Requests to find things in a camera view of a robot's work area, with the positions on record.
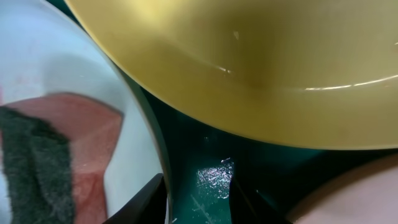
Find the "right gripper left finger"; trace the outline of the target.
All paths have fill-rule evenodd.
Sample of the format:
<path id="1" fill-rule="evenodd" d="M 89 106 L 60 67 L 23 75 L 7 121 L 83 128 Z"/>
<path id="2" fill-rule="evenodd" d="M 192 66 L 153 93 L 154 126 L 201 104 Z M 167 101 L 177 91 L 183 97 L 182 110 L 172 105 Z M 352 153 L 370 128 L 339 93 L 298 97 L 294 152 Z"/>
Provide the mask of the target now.
<path id="1" fill-rule="evenodd" d="M 103 224 L 164 224 L 166 211 L 167 190 L 163 174 L 158 173 Z"/>

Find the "yellow-green plate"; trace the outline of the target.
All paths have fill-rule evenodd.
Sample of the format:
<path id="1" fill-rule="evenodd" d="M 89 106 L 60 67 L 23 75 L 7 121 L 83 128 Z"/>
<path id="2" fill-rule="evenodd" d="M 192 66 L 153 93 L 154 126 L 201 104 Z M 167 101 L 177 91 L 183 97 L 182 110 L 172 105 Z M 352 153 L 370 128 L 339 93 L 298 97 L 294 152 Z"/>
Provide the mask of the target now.
<path id="1" fill-rule="evenodd" d="M 68 0 L 134 81 L 224 131 L 397 147 L 396 0 Z"/>

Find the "red and green sponge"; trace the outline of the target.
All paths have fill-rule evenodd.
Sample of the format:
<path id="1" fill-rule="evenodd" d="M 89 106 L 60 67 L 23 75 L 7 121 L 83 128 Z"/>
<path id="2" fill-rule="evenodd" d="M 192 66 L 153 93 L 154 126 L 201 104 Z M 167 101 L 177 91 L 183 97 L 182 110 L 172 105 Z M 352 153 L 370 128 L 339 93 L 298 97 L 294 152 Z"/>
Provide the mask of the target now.
<path id="1" fill-rule="evenodd" d="M 10 223 L 104 223 L 104 173 L 122 122 L 114 108 L 70 93 L 1 106 Z"/>

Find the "light blue plate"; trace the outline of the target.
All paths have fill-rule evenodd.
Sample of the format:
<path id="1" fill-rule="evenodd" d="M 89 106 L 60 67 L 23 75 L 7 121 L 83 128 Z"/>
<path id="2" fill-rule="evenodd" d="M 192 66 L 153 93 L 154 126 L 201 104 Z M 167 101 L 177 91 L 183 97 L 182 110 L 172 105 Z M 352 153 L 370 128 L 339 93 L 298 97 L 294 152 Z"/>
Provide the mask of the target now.
<path id="1" fill-rule="evenodd" d="M 125 77 L 74 21 L 46 1 L 1 2 L 1 106 L 70 93 L 99 101 L 123 114 L 118 143 L 104 173 L 107 219 L 156 174 L 169 186 L 167 155 L 158 122 L 139 85 Z M 11 206 L 1 171 L 1 222 Z"/>

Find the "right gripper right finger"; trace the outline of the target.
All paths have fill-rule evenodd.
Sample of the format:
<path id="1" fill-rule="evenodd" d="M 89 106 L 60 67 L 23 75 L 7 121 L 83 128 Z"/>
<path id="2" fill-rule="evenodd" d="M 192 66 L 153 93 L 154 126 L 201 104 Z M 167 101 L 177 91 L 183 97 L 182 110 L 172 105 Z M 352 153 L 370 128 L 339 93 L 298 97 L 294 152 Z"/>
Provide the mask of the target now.
<path id="1" fill-rule="evenodd" d="M 229 187 L 229 209 L 232 224 L 292 224 L 235 177 Z"/>

